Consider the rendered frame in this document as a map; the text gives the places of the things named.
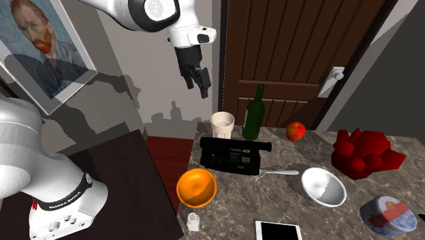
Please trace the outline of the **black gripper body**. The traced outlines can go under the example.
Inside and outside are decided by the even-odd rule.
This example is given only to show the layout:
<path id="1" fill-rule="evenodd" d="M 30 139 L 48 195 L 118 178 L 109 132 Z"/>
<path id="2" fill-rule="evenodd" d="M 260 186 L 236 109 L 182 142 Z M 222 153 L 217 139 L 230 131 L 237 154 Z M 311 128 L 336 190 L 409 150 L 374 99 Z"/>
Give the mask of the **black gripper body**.
<path id="1" fill-rule="evenodd" d="M 200 45 L 195 45 L 188 48 L 175 48 L 174 50 L 176 53 L 181 76 L 185 76 L 188 69 L 201 69 L 200 62 L 202 60 L 202 51 Z"/>

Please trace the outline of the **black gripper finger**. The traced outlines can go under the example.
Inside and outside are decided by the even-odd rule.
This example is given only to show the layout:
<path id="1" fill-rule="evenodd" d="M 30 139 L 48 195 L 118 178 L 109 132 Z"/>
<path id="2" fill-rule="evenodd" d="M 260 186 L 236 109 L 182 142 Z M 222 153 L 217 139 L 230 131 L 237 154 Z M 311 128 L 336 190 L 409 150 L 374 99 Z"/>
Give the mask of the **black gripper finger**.
<path id="1" fill-rule="evenodd" d="M 191 73 L 191 70 L 189 68 L 182 67 L 181 68 L 181 76 L 184 78 L 188 89 L 194 88 L 192 73 Z"/>
<path id="2" fill-rule="evenodd" d="M 206 67 L 203 69 L 195 69 L 194 81 L 200 89 L 202 99 L 207 98 L 208 88 L 211 87 L 208 69 Z"/>

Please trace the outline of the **white ribbed cup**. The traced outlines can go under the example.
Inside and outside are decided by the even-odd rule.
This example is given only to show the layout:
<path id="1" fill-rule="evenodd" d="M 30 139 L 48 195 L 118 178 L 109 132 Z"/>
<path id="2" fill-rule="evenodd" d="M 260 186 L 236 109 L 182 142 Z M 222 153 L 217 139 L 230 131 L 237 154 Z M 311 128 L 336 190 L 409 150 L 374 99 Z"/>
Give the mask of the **white ribbed cup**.
<path id="1" fill-rule="evenodd" d="M 229 112 L 216 112 L 210 118 L 212 136 L 214 138 L 230 139 L 234 129 L 234 116 Z"/>

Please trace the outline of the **dark green glass bottle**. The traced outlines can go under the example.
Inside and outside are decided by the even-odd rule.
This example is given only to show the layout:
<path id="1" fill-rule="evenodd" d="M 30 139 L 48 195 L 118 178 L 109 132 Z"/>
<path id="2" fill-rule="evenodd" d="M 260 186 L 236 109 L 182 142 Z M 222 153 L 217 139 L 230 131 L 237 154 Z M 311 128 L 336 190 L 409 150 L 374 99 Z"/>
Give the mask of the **dark green glass bottle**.
<path id="1" fill-rule="evenodd" d="M 256 140 L 259 135 L 265 113 L 265 105 L 262 101 L 264 88 L 264 84 L 259 84 L 254 99 L 247 105 L 242 129 L 242 136 L 245 140 Z"/>

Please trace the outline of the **brown wooden door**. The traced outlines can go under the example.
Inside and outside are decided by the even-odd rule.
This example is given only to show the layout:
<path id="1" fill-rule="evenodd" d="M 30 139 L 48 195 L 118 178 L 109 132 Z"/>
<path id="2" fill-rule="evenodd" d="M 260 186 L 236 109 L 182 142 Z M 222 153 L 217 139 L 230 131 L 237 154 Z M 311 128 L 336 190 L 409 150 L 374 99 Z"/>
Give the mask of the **brown wooden door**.
<path id="1" fill-rule="evenodd" d="M 263 125 L 315 129 L 398 0 L 223 0 L 223 109 L 238 125 L 264 85 Z"/>

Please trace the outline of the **red apple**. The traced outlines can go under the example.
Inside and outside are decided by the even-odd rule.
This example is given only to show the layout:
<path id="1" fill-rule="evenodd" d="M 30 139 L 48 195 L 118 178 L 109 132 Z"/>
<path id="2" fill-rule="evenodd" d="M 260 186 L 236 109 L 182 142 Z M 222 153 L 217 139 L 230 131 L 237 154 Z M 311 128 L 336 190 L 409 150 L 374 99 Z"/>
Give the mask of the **red apple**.
<path id="1" fill-rule="evenodd" d="M 305 126 L 299 121 L 293 121 L 286 127 L 287 139 L 292 142 L 300 140 L 305 135 L 305 132 Z"/>

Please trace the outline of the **orange bowl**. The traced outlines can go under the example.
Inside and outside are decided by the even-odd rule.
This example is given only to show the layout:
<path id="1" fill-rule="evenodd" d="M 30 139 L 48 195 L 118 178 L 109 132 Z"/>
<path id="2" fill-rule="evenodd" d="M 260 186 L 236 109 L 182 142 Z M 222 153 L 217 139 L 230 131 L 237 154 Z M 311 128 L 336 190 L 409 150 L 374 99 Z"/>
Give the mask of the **orange bowl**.
<path id="1" fill-rule="evenodd" d="M 176 185 L 176 194 L 182 204 L 200 208 L 209 204 L 217 193 L 217 181 L 204 168 L 193 168 L 183 173 Z"/>

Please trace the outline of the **silver spoon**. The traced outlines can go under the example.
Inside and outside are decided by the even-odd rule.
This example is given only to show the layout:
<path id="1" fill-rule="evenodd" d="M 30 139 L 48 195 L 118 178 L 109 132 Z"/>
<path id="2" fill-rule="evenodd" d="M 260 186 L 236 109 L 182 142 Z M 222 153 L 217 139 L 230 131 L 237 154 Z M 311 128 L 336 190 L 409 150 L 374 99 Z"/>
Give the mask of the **silver spoon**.
<path id="1" fill-rule="evenodd" d="M 274 170 L 274 171 L 271 171 L 271 170 L 260 169 L 259 174 L 256 175 L 255 177 L 261 178 L 261 177 L 263 177 L 264 175 L 267 175 L 267 174 L 298 175 L 299 172 L 297 170 Z"/>

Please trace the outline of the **dark robot stand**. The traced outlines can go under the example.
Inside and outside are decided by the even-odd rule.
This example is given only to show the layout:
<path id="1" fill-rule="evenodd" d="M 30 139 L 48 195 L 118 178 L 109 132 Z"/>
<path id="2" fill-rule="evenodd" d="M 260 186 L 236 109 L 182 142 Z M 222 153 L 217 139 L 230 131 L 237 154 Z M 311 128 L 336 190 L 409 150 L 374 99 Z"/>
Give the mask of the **dark robot stand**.
<path id="1" fill-rule="evenodd" d="M 87 229 L 58 240 L 180 240 L 184 233 L 138 130 L 69 156 L 108 187 L 104 208 Z"/>

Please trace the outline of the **small white shaker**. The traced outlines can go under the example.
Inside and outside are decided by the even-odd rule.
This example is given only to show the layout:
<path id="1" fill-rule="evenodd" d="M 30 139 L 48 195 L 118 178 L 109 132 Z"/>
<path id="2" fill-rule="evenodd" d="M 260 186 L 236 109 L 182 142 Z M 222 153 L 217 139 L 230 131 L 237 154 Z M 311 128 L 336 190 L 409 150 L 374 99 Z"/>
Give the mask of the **small white shaker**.
<path id="1" fill-rule="evenodd" d="M 200 230 L 200 217 L 198 214 L 191 212 L 187 216 L 187 229 L 188 231 L 198 232 Z"/>

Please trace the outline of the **framed portrait painting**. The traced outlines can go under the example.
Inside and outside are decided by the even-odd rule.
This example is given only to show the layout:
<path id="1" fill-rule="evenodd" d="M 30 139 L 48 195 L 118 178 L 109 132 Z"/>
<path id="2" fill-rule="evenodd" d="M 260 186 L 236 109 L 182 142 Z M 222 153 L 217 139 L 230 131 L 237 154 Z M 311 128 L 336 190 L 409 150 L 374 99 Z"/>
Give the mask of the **framed portrait painting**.
<path id="1" fill-rule="evenodd" d="M 46 115 L 97 74 L 61 0 L 0 0 L 0 66 Z"/>

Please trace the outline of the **white tablet with black screen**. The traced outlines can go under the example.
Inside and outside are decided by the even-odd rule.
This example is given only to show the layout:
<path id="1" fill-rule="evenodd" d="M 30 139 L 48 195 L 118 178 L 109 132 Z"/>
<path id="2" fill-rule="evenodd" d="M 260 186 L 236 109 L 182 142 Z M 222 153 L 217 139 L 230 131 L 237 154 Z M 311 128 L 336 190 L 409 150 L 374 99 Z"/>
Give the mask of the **white tablet with black screen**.
<path id="1" fill-rule="evenodd" d="M 300 227 L 295 224 L 255 221 L 256 240 L 303 240 Z"/>

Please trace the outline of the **red faceted figure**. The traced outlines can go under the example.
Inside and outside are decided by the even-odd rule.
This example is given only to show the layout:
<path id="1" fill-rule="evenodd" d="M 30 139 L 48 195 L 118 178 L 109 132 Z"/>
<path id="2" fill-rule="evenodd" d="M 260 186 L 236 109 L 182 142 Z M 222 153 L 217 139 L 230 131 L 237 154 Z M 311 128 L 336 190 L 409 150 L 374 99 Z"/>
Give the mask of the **red faceted figure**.
<path id="1" fill-rule="evenodd" d="M 391 149 L 391 142 L 385 134 L 376 131 L 339 130 L 332 165 L 353 180 L 364 179 L 372 173 L 396 170 L 406 155 Z"/>

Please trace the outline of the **blue and white round tin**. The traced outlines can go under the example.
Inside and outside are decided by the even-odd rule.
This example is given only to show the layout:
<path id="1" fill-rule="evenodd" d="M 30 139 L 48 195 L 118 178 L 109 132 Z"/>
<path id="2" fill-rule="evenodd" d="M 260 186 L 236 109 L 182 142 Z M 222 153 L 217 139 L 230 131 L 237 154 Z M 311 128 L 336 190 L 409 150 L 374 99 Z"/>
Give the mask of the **blue and white round tin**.
<path id="1" fill-rule="evenodd" d="M 408 206 L 391 196 L 380 195 L 360 207 L 364 223 L 383 237 L 395 237 L 416 229 L 417 220 Z"/>

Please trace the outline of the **black camcorder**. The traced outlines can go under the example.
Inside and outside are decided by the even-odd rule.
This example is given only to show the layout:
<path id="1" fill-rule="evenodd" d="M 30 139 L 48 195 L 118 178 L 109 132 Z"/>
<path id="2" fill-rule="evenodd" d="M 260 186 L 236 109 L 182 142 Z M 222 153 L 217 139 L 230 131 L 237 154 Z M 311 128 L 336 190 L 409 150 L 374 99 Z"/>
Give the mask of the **black camcorder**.
<path id="1" fill-rule="evenodd" d="M 272 150 L 271 142 L 202 137 L 200 164 L 205 168 L 239 175 L 259 175 L 260 151 Z"/>

